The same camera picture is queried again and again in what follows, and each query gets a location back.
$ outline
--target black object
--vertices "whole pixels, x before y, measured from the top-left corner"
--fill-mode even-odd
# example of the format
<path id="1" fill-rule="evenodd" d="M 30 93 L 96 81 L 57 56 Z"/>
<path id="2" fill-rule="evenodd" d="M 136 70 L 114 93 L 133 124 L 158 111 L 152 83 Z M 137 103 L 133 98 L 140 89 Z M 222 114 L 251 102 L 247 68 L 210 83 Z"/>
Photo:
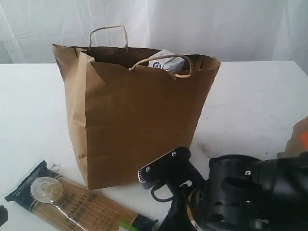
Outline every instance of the black object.
<path id="1" fill-rule="evenodd" d="M 186 158 L 172 159 L 173 152 Z M 188 222 L 187 205 L 204 230 L 308 229 L 308 153 L 267 161 L 244 155 L 212 158 L 206 181 L 188 161 L 188 153 L 190 156 L 188 149 L 178 148 L 152 162 L 150 171 L 146 172 L 146 167 L 139 171 L 143 183 L 155 181 L 154 189 L 167 184 L 174 195 L 160 231 L 195 230 Z M 182 185 L 187 180 L 192 186 Z"/>
<path id="2" fill-rule="evenodd" d="M 0 226 L 2 226 L 7 221 L 8 221 L 8 210 L 3 205 L 0 205 Z"/>

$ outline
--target table surface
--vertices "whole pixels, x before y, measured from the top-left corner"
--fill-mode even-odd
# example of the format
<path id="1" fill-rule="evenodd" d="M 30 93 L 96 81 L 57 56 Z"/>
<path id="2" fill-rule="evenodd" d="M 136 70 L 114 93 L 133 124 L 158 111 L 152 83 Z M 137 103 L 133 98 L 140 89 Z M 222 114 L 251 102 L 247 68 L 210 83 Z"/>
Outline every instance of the table surface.
<path id="1" fill-rule="evenodd" d="M 293 125 L 308 115 L 308 77 L 293 61 L 223 62 L 191 144 L 191 162 L 206 178 L 209 158 L 245 154 L 275 158 Z M 0 64 L 0 205 L 9 212 L 1 230 L 53 231 L 4 196 L 44 159 L 84 184 L 68 135 L 64 85 L 56 64 Z M 158 203 L 138 183 L 98 190 L 124 206 L 163 220 Z M 167 198 L 162 188 L 157 195 Z"/>

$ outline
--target white curtain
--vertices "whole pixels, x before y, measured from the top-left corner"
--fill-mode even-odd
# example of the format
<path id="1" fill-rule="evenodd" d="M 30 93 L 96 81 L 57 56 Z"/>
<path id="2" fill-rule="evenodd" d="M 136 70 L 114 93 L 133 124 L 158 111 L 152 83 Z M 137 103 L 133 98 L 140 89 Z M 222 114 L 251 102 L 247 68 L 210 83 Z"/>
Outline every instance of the white curtain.
<path id="1" fill-rule="evenodd" d="M 308 73 L 308 0 L 0 0 L 0 63 L 54 63 L 125 25 L 132 47 L 221 61 L 294 60 Z M 123 46 L 120 28 L 94 45 Z"/>

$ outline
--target paper bag handle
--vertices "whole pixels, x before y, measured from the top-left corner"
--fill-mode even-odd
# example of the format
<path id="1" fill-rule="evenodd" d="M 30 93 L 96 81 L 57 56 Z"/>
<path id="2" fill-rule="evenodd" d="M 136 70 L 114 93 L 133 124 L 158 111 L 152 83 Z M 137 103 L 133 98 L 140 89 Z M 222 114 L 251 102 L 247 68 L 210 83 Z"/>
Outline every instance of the paper bag handle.
<path id="1" fill-rule="evenodd" d="M 153 60 L 157 60 L 157 59 L 165 59 L 165 58 L 175 58 L 175 57 L 181 57 L 183 59 L 186 59 L 189 63 L 189 68 L 190 68 L 190 71 L 189 71 L 189 75 L 178 75 L 178 74 L 173 74 L 171 73 L 174 78 L 189 78 L 192 73 L 194 72 L 194 68 L 193 68 L 193 63 L 191 61 L 190 58 L 188 58 L 186 55 L 182 55 L 182 54 L 170 54 L 170 55 L 164 55 L 164 56 L 159 56 L 159 57 L 153 57 L 153 58 L 147 58 L 147 59 L 143 59 L 139 62 L 137 62 L 132 68 L 130 68 L 129 70 L 132 71 L 134 70 L 139 64 L 142 64 L 142 63 L 145 63 L 145 62 L 148 62 L 148 61 L 153 61 Z"/>
<path id="2" fill-rule="evenodd" d="M 91 33 L 90 33 L 90 43 L 89 43 L 89 51 L 91 52 L 91 45 L 92 45 L 92 39 L 91 39 L 91 36 L 94 32 L 98 31 L 98 30 L 104 30 L 104 29 L 110 29 L 110 28 L 116 28 L 116 27 L 122 27 L 123 30 L 124 30 L 124 36 L 125 36 L 125 48 L 126 48 L 126 52 L 128 54 L 128 39 L 127 39 L 127 32 L 126 32 L 126 29 L 125 29 L 125 26 L 123 25 L 119 25 L 119 26 L 106 26 L 106 27 L 101 27 L 101 28 L 97 28 L 95 30 L 93 30 Z"/>

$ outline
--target pasta package label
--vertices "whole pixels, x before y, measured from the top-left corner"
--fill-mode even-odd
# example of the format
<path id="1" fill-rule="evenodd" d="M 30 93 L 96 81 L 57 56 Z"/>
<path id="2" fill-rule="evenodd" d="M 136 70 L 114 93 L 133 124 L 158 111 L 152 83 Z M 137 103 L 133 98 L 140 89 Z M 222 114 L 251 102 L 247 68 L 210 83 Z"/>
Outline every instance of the pasta package label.
<path id="1" fill-rule="evenodd" d="M 47 169 L 45 161 L 5 199 L 64 231 L 151 231 L 157 222 Z"/>

